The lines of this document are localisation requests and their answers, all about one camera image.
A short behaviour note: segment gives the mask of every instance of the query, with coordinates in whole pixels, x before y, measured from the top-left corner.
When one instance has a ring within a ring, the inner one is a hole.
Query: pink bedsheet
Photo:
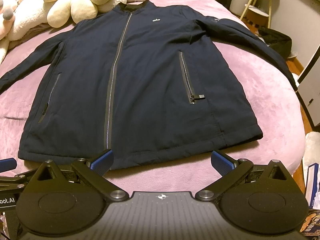
[[[229,18],[240,22],[214,0],[151,0],[157,6],[184,4],[204,15]],[[0,66],[0,76],[25,59],[36,46],[59,32],[51,30],[13,49]],[[304,128],[299,101],[288,80],[275,67],[239,46],[214,41],[230,69],[244,87],[258,119],[263,139],[225,150],[233,158],[248,158],[255,164],[280,159],[290,173],[300,164],[305,148]],[[0,95],[0,158],[17,158],[19,141],[37,87],[47,66],[44,66]],[[38,163],[17,159],[18,167],[3,176],[13,176]],[[212,168],[210,153],[177,161],[109,171],[111,182],[130,194],[133,191],[192,191],[193,194],[214,182],[220,175]]]

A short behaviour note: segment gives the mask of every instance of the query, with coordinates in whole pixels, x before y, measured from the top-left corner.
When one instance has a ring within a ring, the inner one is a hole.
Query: jacket's left sleeve
[[[16,81],[24,78],[36,69],[52,62],[59,51],[60,44],[68,37],[70,31],[59,33],[40,44],[29,57],[0,78],[0,95]]]
[[[293,89],[297,91],[295,80],[284,59],[246,27],[229,19],[218,19],[211,16],[204,16],[189,6],[181,7],[183,15],[187,19],[196,21],[210,37],[254,49],[263,57],[263,59],[279,69],[287,77]]]

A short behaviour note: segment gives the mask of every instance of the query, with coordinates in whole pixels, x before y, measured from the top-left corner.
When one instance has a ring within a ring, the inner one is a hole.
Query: gray plush nose
[[[13,16],[13,10],[12,8],[8,8],[6,10],[4,10],[3,12],[3,18],[6,20],[6,21],[9,21]]]

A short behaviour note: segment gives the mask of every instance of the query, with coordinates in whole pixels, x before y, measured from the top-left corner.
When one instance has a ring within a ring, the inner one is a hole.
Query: metal bolt
[[[200,198],[207,199],[207,198],[213,197],[214,193],[212,191],[210,191],[210,190],[201,190],[201,191],[198,192],[198,195],[199,195]]]
[[[125,195],[126,193],[123,190],[114,190],[110,193],[110,196],[116,199],[123,198]]]

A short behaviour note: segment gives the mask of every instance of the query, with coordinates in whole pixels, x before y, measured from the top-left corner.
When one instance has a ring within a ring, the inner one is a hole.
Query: wooden floor
[[[246,21],[246,19],[243,19],[243,22],[247,25],[247,27],[250,29],[251,32],[255,33],[257,31],[257,28],[255,26],[250,25]],[[295,73],[297,75],[301,74],[301,72],[302,72],[301,64],[299,64],[299,62],[297,62],[297,60],[287,60],[287,65],[288,65],[291,73]],[[310,124],[310,121],[309,121],[303,107],[300,106],[300,108],[301,108],[301,115],[302,115],[305,134],[307,134],[311,131],[320,131],[320,128],[314,127],[312,124]],[[299,168],[294,173],[293,178],[294,178],[295,182],[298,184],[301,191],[304,193],[305,192],[305,185],[304,185],[304,179],[303,179],[302,162],[301,162]]]

